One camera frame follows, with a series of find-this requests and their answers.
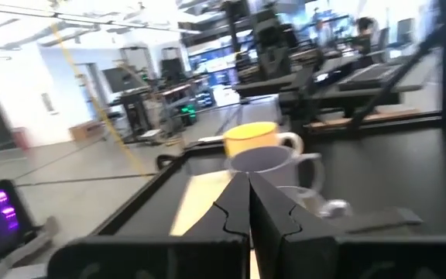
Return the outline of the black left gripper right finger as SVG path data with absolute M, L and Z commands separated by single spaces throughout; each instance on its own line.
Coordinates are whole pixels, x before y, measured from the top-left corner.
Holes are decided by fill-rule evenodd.
M 341 230 L 258 174 L 249 175 L 250 223 L 260 279 L 334 279 Z

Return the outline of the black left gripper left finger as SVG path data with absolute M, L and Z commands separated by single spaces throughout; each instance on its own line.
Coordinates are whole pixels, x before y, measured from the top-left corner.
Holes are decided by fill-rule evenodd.
M 249 202 L 248 175 L 232 175 L 225 190 L 184 236 L 241 236 L 245 248 L 250 248 L 252 238 Z

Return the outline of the grey ceramic mug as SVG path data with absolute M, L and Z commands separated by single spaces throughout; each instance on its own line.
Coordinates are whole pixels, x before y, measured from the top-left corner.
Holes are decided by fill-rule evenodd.
M 276 187 L 298 187 L 299 165 L 310 161 L 314 166 L 312 182 L 306 186 L 309 191 L 319 193 L 324 185 L 324 165 L 319 153 L 295 153 L 287 146 L 263 146 L 246 150 L 225 161 L 225 167 L 232 173 L 257 173 Z

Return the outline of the clear glass cup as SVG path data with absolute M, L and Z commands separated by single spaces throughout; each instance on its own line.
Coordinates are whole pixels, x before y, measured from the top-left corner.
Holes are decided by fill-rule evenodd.
M 335 219 L 353 213 L 351 205 L 342 199 L 325 199 L 317 191 L 296 186 L 279 186 L 288 198 L 323 219 Z

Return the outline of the yellow ceramic mug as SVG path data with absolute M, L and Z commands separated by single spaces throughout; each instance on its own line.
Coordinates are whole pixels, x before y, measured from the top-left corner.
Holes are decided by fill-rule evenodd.
M 295 153 L 304 151 L 304 142 L 296 134 L 280 132 L 280 127 L 275 122 L 251 122 L 236 126 L 224 132 L 222 141 L 227 158 L 263 146 L 280 146 L 286 140 L 292 143 Z

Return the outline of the cardboard box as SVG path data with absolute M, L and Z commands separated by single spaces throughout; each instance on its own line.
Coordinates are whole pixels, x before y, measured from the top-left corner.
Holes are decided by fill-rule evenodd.
M 74 141 L 84 141 L 91 137 L 101 136 L 104 133 L 102 122 L 91 120 L 69 128 Z

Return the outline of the black keyboard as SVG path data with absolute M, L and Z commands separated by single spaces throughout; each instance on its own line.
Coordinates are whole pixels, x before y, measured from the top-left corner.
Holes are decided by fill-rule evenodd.
M 337 84 L 339 91 L 381 88 L 398 70 L 399 65 L 373 64 Z

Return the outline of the person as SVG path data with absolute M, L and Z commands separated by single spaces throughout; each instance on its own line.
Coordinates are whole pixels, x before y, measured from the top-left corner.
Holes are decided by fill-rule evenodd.
M 352 41 L 352 47 L 365 56 L 371 52 L 371 39 L 378 28 L 378 22 L 373 17 L 363 16 L 356 19 L 355 24 L 357 36 Z
M 316 21 L 315 31 L 317 34 L 316 44 L 321 48 L 331 48 L 335 40 L 334 34 L 322 19 Z

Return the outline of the grey monitor stand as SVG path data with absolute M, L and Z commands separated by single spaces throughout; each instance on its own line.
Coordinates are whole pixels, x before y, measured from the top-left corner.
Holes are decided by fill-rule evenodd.
M 21 264 L 24 260 L 29 260 L 50 246 L 54 236 L 59 231 L 60 225 L 57 219 L 54 216 L 48 217 L 37 230 L 37 236 L 33 240 L 0 260 L 0 279 L 39 279 L 40 277 L 45 277 L 46 265 L 44 263 L 24 267 L 17 267 L 17 264 Z

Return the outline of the red bin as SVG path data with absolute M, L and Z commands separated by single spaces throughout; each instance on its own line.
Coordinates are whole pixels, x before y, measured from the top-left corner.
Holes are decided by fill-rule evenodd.
M 29 141 L 27 138 L 27 129 L 25 127 L 18 127 L 12 130 L 12 137 L 18 148 L 21 150 L 29 149 Z

